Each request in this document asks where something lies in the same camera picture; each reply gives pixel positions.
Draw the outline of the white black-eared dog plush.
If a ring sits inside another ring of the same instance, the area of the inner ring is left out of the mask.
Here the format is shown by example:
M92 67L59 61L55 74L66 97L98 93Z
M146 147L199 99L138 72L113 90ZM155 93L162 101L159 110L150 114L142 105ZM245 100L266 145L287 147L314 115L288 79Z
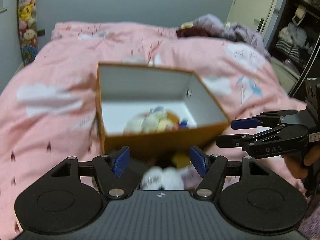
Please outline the white black-eared dog plush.
M140 182L141 190L175 191L184 189L181 174L173 167L162 169L158 166L147 170Z

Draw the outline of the cream yellow crochet doll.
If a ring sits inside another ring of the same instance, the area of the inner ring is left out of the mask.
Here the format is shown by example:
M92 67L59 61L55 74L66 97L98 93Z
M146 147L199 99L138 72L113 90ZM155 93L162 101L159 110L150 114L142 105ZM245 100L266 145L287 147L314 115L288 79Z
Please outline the cream yellow crochet doll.
M125 125L124 133L140 134L140 133L159 133L169 131L165 129L168 123L167 109L162 106L150 109L149 113L137 114L132 117Z

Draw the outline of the purple grey clothes pile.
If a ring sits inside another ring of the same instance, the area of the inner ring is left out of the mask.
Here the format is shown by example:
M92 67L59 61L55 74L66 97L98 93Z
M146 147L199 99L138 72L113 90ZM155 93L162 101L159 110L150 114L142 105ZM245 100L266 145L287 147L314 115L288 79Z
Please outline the purple grey clothes pile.
M263 37L256 31L252 31L246 25L238 22L223 23L218 17L212 14L200 16L193 22L184 23L179 29L203 28L213 38L221 38L232 42L243 42L254 48L268 60L271 56L265 48Z

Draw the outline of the orange cardboard box white inside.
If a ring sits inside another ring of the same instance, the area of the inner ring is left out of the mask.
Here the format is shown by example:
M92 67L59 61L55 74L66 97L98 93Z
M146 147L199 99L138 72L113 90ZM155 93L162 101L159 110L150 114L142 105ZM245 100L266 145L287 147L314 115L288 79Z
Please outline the orange cardboard box white inside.
M100 63L97 119L104 154L128 147L134 157L206 146L230 123L195 72Z

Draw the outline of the brown bear plush blue outfit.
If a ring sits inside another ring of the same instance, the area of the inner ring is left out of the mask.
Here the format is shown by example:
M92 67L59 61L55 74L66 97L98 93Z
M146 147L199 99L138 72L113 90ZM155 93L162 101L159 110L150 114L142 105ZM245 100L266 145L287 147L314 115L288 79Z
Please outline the brown bear plush blue outfit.
M167 111L167 117L165 118L165 120L168 122L165 126L165 129L170 131L191 128L188 119L181 119L176 113L172 111Z

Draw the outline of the dark wardrobe shelf unit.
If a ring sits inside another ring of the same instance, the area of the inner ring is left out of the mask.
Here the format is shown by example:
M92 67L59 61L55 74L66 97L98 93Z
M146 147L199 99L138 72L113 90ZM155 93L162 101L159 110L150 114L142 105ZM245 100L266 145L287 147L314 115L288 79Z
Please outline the dark wardrobe shelf unit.
M281 87L303 100L304 81L319 77L319 0L283 0L267 48Z

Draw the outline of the dark red pillow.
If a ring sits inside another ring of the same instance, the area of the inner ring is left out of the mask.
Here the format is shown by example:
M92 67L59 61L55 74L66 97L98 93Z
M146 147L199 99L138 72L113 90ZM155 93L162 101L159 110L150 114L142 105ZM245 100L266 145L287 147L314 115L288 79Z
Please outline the dark red pillow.
M178 38L187 38L187 37L212 37L207 31L203 28L191 27L185 29L178 29L176 31Z

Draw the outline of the hanging plush toy organizer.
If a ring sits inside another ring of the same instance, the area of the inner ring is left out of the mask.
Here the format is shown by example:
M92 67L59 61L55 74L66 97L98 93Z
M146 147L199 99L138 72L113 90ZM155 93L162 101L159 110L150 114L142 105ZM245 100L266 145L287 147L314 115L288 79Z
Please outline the hanging plush toy organizer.
M24 66L32 63L38 54L37 0L17 0L18 37Z

